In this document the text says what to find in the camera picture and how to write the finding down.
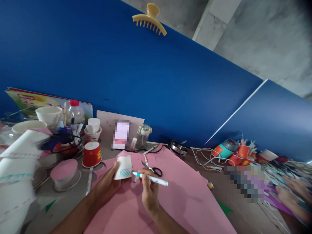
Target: plastic bottle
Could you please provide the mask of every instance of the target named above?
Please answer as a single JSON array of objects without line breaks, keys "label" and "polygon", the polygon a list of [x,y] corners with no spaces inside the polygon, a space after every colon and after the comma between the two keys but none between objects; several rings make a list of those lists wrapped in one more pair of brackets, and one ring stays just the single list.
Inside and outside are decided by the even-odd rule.
[{"label": "plastic bottle", "polygon": [[72,124],[72,117],[74,117],[74,124],[72,125],[73,130],[77,130],[79,124],[83,124],[82,130],[80,131],[80,136],[83,136],[85,134],[85,112],[84,110],[79,107],[79,101],[77,100],[69,100],[69,109],[66,112],[67,115],[67,125]]}]

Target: hand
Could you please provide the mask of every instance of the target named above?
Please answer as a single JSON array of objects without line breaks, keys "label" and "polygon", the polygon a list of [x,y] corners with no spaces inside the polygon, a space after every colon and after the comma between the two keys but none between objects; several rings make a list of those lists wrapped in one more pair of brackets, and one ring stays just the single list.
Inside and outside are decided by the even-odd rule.
[{"label": "hand", "polygon": [[158,202],[159,187],[157,183],[150,181],[146,175],[155,176],[155,174],[148,168],[143,168],[138,170],[138,172],[143,174],[142,179],[138,178],[143,184],[142,202],[146,211],[153,217],[157,214],[160,207]]},{"label": "hand", "polygon": [[297,195],[301,196],[302,198],[309,200],[309,193],[306,186],[299,180],[294,178],[288,178],[283,176],[283,180],[285,184]]},{"label": "hand", "polygon": [[94,189],[92,189],[94,201],[97,203],[97,206],[101,208],[105,203],[107,203],[121,187],[122,184],[131,180],[131,178],[123,180],[114,180],[115,172],[118,169],[119,163],[114,162],[114,165],[108,172],[100,179],[96,184]]}]

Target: person's left hand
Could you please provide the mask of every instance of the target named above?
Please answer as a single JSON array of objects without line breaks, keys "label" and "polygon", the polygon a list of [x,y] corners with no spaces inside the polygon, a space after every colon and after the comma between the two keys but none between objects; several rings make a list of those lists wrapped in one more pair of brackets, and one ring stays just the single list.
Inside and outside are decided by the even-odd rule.
[{"label": "person's left hand", "polygon": [[114,180],[115,172],[118,169],[119,163],[115,161],[112,168],[100,179],[96,186],[92,189],[93,200],[96,202],[97,207],[101,208],[107,203],[121,187],[122,184],[129,182],[130,178],[123,180]]}]

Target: person's right hand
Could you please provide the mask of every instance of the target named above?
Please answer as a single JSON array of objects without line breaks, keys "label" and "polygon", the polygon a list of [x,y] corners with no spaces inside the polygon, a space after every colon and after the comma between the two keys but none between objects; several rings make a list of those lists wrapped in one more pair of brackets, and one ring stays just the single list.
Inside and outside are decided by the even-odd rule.
[{"label": "person's right hand", "polygon": [[138,170],[139,173],[143,174],[142,176],[142,184],[143,184],[143,193],[142,193],[142,202],[149,213],[150,216],[154,216],[157,214],[159,210],[159,202],[158,202],[158,184],[150,181],[146,175],[155,177],[155,174],[152,170],[148,168],[143,168]]}]

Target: blue wall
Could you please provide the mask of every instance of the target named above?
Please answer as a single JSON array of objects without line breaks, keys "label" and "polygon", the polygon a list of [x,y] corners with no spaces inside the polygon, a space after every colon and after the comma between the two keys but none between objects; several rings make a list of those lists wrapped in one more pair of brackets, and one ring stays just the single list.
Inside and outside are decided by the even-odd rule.
[{"label": "blue wall", "polygon": [[243,132],[258,150],[298,162],[312,160],[312,103],[267,81],[206,144],[214,147]]},{"label": "blue wall", "polygon": [[[118,0],[1,1],[0,90],[90,102],[203,147],[262,80],[165,26],[137,27]],[[17,110],[0,92],[2,115]]]}]

